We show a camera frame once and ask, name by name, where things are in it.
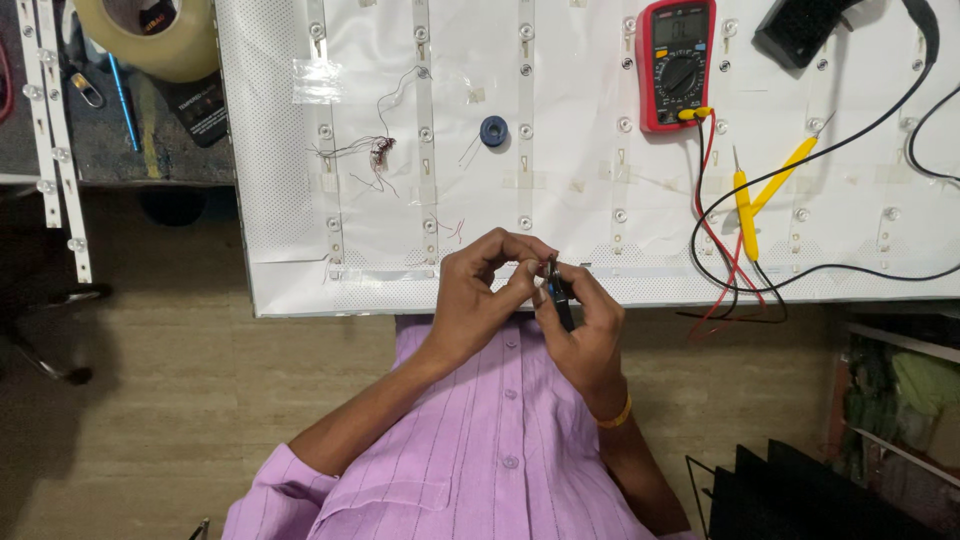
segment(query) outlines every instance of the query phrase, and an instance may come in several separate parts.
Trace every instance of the dark workbench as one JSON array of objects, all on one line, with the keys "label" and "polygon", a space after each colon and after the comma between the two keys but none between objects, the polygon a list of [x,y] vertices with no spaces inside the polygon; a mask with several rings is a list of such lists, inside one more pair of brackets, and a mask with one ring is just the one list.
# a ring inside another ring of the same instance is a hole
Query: dark workbench
[{"label": "dark workbench", "polygon": [[[39,175],[33,119],[21,92],[26,74],[16,5],[0,2],[0,39],[11,66],[14,101],[13,113],[0,123],[0,173]],[[106,101],[102,108],[93,109],[69,80],[62,82],[73,155],[84,183],[233,184],[233,152],[228,137],[209,148],[196,146],[142,73],[131,70],[127,74],[143,147],[140,153],[131,147],[112,75],[93,66],[83,73]]]}]

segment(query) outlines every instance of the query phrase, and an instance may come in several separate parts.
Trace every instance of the shirt sleeve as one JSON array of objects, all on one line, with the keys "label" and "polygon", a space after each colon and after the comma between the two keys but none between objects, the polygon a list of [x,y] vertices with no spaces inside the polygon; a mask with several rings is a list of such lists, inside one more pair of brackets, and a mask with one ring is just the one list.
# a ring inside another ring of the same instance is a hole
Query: shirt sleeve
[{"label": "shirt sleeve", "polygon": [[320,474],[281,444],[230,506],[223,540],[306,538],[337,477]]},{"label": "shirt sleeve", "polygon": [[687,532],[674,532],[665,536],[658,536],[657,540],[700,540],[692,530]]}]

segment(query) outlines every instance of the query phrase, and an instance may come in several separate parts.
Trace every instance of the hand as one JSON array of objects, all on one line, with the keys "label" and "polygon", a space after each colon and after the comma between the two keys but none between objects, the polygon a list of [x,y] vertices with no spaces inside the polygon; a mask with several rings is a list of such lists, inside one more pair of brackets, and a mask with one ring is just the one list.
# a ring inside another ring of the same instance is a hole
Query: hand
[{"label": "hand", "polygon": [[562,262],[558,268],[584,308],[584,324],[573,332],[564,330],[550,295],[543,288],[538,289],[534,307],[547,353],[583,396],[590,414],[597,420],[612,420],[627,403],[619,345],[625,311],[586,268]]},{"label": "hand", "polygon": [[[534,236],[494,229],[466,248],[444,257],[433,328],[418,355],[452,373],[480,352],[500,326],[537,288],[534,276],[540,261],[556,250]],[[507,284],[491,291],[493,272],[508,260],[519,261]]]}]

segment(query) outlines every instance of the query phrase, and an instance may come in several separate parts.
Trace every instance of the red multimeter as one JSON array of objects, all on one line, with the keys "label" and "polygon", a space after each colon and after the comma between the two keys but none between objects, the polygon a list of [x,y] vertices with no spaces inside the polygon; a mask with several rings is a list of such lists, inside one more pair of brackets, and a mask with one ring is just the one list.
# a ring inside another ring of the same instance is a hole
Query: red multimeter
[{"label": "red multimeter", "polygon": [[715,13],[714,0],[660,0],[636,18],[641,130],[696,125],[677,113],[707,106]]}]

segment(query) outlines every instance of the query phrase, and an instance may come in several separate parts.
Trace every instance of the packing tape roll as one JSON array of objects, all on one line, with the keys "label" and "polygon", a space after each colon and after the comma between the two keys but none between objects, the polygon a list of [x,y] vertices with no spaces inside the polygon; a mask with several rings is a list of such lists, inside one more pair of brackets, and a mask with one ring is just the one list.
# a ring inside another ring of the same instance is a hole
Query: packing tape roll
[{"label": "packing tape roll", "polygon": [[210,0],[181,0],[170,26],[142,36],[139,4],[124,0],[75,0],[84,35],[113,56],[171,83],[189,83],[219,66]]}]

